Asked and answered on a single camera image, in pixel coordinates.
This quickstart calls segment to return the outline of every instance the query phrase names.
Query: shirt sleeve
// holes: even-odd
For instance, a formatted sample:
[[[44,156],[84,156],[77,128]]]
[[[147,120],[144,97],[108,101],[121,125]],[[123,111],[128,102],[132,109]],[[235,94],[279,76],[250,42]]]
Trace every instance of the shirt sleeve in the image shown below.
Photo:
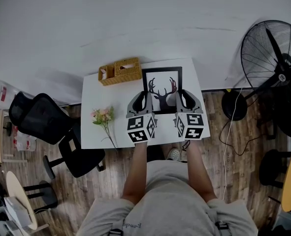
[[[134,204],[125,199],[96,199],[77,236],[107,236],[112,224],[125,219],[133,207]]]
[[[258,234],[258,229],[242,200],[226,204],[223,200],[213,199],[207,204],[216,211],[218,222],[228,224],[233,236],[256,236]]]

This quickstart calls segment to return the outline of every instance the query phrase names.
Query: antler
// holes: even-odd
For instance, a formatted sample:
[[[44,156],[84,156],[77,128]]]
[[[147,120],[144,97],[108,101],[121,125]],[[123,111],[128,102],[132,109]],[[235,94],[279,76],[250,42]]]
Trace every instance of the antler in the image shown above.
[[[171,82],[171,92],[167,93],[167,91],[165,89],[165,95],[169,95],[169,94],[172,94],[172,93],[177,91],[177,85],[176,85],[176,82],[174,81],[174,79],[170,77],[169,81]]]
[[[155,87],[155,85],[154,85],[154,79],[155,78],[153,78],[153,79],[151,79],[149,81],[149,92],[152,93],[152,94],[155,94],[155,95],[157,95],[159,97],[159,96],[161,96],[160,95],[160,91],[158,93],[154,92],[154,87]]]

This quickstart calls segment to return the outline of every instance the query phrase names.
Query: gray t-shirt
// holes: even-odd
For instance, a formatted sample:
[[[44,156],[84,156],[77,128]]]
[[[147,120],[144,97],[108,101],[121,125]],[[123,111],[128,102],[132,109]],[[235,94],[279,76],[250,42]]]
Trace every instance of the gray t-shirt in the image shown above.
[[[78,236],[107,236],[113,224],[124,236],[218,236],[216,222],[225,222],[233,236],[254,236],[258,230],[243,201],[206,203],[188,184],[187,164],[152,161],[147,164],[147,187],[142,200],[96,199]]]

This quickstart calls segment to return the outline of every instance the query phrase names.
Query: black industrial fan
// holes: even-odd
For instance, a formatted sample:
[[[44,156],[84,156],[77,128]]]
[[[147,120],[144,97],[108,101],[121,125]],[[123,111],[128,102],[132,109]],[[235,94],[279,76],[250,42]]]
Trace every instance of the black industrial fan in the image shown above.
[[[246,100],[268,90],[275,95],[278,108],[275,114],[282,114],[279,106],[291,109],[291,25],[282,21],[254,25],[243,39],[240,55],[253,91],[246,97],[237,91],[226,93],[222,98],[225,115],[229,119],[241,120],[247,113]]]

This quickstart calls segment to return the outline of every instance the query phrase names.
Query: black picture frame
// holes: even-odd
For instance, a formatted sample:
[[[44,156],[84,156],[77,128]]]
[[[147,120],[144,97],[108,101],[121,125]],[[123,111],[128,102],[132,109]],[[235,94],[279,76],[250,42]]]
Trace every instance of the black picture frame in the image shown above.
[[[157,67],[157,68],[148,68],[148,69],[142,69],[142,78],[143,78],[143,89],[147,93],[147,79],[146,74],[147,73],[158,73],[158,72],[171,72],[171,71],[177,71],[178,72],[178,91],[181,91],[183,89],[183,68],[182,66],[172,66],[172,67]],[[164,114],[174,114],[177,112],[176,107],[171,110],[160,110],[160,111],[153,111],[156,115],[164,115]]]

